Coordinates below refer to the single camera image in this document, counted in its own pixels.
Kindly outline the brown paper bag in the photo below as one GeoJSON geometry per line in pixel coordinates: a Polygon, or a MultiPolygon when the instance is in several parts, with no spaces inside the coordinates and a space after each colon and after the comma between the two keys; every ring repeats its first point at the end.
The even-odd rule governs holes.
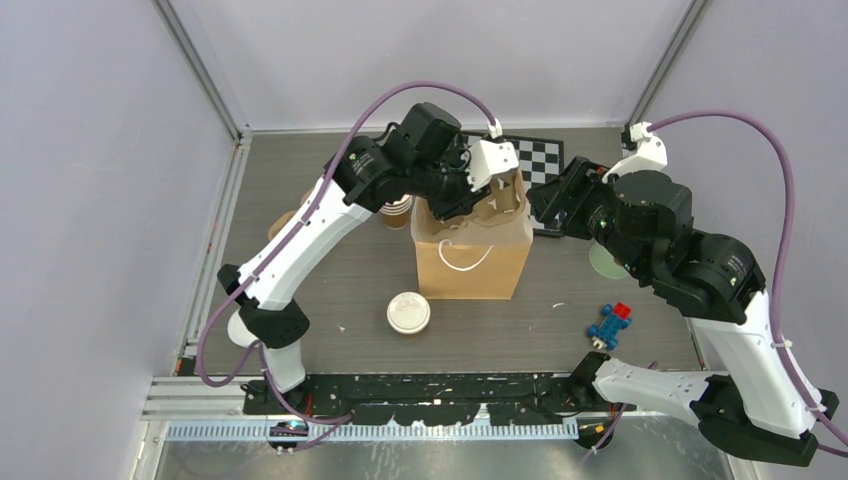
{"type": "Polygon", "coordinates": [[[472,213],[437,220],[425,199],[415,200],[410,223],[419,293],[427,299],[509,300],[533,244],[525,213],[507,224],[482,227],[472,213]]]}

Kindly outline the white plastic cup lid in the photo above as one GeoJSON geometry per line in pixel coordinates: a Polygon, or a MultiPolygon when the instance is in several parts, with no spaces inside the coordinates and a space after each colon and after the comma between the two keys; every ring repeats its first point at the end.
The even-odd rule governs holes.
{"type": "Polygon", "coordinates": [[[431,308],[425,297],[416,292],[396,295],[388,304],[386,318],[397,333],[414,335],[429,324],[431,308]]]}

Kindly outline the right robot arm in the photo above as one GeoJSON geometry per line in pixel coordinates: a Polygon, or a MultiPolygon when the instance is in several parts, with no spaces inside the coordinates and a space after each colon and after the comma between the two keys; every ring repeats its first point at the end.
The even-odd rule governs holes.
{"type": "Polygon", "coordinates": [[[687,318],[714,348],[719,372],[662,372],[589,352],[570,375],[584,410],[625,403],[695,426],[735,457],[806,467],[821,448],[814,426],[830,420],[835,393],[798,390],[770,322],[765,277],[739,240],[697,230],[691,190],[668,175],[641,170],[605,179],[605,168],[577,157],[553,180],[533,187],[533,216],[564,219],[564,233],[592,240],[641,287],[687,318]]]}

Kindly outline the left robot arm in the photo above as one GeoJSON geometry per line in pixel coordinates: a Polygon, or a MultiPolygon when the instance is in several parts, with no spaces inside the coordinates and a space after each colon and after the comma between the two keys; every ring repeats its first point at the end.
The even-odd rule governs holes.
{"type": "Polygon", "coordinates": [[[270,403],[284,414],[305,405],[300,340],[310,322],[293,296],[341,239],[406,195],[430,201],[440,220],[468,215],[490,194],[492,180],[518,165],[502,136],[492,132],[467,143],[459,121],[429,102],[415,104],[378,137],[353,137],[269,244],[217,274],[238,305],[230,322],[233,340],[262,348],[273,381],[270,403]]]}

